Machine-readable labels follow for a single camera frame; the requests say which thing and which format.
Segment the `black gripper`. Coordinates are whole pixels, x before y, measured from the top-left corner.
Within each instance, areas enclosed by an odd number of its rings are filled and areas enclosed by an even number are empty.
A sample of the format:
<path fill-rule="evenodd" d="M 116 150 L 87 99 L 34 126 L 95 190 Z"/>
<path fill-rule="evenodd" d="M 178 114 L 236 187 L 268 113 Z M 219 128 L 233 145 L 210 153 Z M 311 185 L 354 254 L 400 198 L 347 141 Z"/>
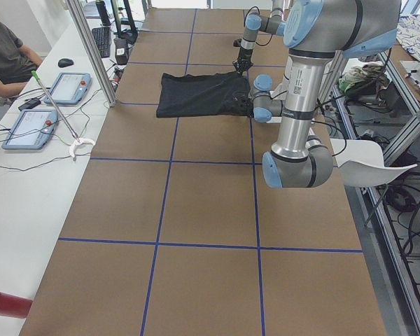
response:
<path fill-rule="evenodd" d="M 247 98 L 240 98 L 236 101 L 236 112 L 238 116 L 252 116 L 253 103 Z"/>
<path fill-rule="evenodd" d="M 237 60 L 232 63 L 238 74 L 242 75 L 253 66 L 253 63 L 251 61 L 252 54 L 253 49 L 239 49 Z"/>

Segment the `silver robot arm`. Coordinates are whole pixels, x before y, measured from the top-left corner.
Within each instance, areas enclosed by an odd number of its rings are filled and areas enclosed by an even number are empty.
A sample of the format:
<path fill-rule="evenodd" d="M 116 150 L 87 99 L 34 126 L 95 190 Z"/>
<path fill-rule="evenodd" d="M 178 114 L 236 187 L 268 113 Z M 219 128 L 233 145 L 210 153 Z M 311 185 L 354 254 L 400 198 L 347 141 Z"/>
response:
<path fill-rule="evenodd" d="M 311 131 L 326 64 L 337 51 L 349 59 L 390 49 L 401 2 L 294 1 L 288 15 L 283 7 L 274 1 L 269 17 L 246 16 L 234 66 L 239 74 L 251 67 L 258 32 L 282 36 L 292 61 L 283 82 L 286 97 L 271 97 L 272 79 L 266 75 L 259 75 L 251 89 L 257 121 L 281 116 L 278 139 L 262 156 L 262 171 L 271 188 L 312 188 L 325 183 L 333 170 L 330 151 Z"/>
<path fill-rule="evenodd" d="M 256 13 L 246 14 L 243 36 L 233 42 L 233 46 L 239 49 L 238 56 L 233 62 L 238 74 L 242 75 L 253 66 L 251 58 L 255 46 L 258 45 L 258 32 L 264 32 L 271 36 L 284 35 L 286 27 L 286 21 L 284 20 L 285 4 L 286 1 L 284 0 L 273 0 L 269 17 L 261 15 L 259 9 Z"/>

